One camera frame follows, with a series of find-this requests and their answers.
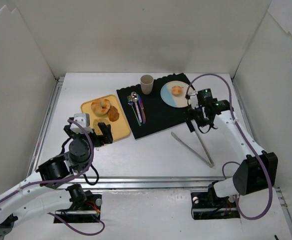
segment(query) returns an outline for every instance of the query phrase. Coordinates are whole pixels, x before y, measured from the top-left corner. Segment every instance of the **white and blue plate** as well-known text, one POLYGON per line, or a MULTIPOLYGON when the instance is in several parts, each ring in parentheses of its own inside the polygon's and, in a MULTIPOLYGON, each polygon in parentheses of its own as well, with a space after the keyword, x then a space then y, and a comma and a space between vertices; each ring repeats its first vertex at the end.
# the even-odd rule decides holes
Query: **white and blue plate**
POLYGON ((172 106, 174 108, 184 108, 188 105, 187 99, 185 98, 188 86, 188 84, 182 81, 170 81, 161 88, 160 96, 162 100, 169 106, 172 106), (171 89, 174 86, 182 87, 182 93, 180 94, 180 96, 172 95, 171 89))

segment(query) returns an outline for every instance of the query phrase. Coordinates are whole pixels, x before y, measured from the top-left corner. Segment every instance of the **paper cup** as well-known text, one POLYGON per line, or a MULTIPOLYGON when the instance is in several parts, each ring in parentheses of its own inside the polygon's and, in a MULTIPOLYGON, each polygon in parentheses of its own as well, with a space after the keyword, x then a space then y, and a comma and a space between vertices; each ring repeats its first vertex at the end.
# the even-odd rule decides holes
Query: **paper cup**
POLYGON ((154 85, 154 78, 150 75, 144 75, 140 78, 140 85, 142 92, 148 95, 154 85))

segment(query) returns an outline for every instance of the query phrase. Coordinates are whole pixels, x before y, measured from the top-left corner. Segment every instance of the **tongs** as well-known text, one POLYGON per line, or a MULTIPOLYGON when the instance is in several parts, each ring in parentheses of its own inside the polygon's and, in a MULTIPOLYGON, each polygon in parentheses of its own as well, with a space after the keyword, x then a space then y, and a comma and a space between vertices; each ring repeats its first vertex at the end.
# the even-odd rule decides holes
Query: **tongs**
POLYGON ((197 152, 194 151, 191 147, 189 147, 187 144, 185 144, 180 138, 178 138, 178 136, 177 136, 173 131, 171 132, 171 136, 172 136, 175 140, 177 140, 178 142, 180 142, 183 146, 185 146, 188 150, 190 150, 193 154, 195 154, 198 158, 200 158, 200 159, 201 159, 205 164, 207 164, 210 168, 213 168, 215 164, 214 164, 214 162, 212 161, 212 159, 211 159, 211 157, 210 157, 210 154, 209 154, 209 152, 208 152, 208 150, 207 150, 207 148, 206 148, 204 142, 202 141, 200 135, 198 134, 198 132, 197 132, 196 130, 195 130, 195 133, 196 133, 196 136, 197 136, 197 138, 199 139, 199 141, 200 141, 200 143, 201 143, 201 145, 202 145, 202 147, 203 147, 203 149, 204 149, 204 151, 205 151, 205 153, 206 153, 206 155, 207 155, 209 161, 205 160, 204 157, 202 157, 199 153, 197 153, 197 152))

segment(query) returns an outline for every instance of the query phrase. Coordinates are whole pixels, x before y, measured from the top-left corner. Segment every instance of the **donut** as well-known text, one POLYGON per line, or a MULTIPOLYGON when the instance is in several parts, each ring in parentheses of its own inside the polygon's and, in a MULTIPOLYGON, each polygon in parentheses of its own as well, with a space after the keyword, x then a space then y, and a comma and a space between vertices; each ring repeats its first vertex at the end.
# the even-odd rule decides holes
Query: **donut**
POLYGON ((108 99, 97 99, 96 101, 93 101, 91 103, 91 110, 96 114, 96 115, 105 115, 108 113, 109 109, 111 107, 110 101, 108 99))
POLYGON ((172 93, 172 95, 173 96, 180 96, 181 95, 181 93, 182 93, 182 87, 180 87, 180 86, 173 86, 172 88, 171 88, 171 93, 172 93))

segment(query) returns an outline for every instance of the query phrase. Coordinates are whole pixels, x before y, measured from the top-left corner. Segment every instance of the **red wire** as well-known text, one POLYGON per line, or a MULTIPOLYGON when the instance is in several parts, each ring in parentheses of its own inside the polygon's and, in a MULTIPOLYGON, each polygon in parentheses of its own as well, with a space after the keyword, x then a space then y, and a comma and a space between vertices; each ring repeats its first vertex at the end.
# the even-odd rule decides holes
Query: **red wire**
POLYGON ((226 205, 226 210, 224 211, 224 214, 226 213, 227 209, 228 209, 228 203, 227 203, 227 205, 226 205))
POLYGON ((228 205, 229 205, 229 213, 231 213, 231 203, 228 202, 228 205))
POLYGON ((88 200, 88 201, 86 201, 86 203, 93 204, 93 205, 94 205, 94 207, 95 207, 95 208, 97 208, 97 207, 96 207, 96 204, 95 204, 95 202, 94 202, 94 201, 89 201, 89 200, 88 200))
POLYGON ((95 209, 96 212, 99 212, 100 210, 96 207, 96 204, 93 201, 86 201, 87 205, 91 206, 93 209, 95 209))

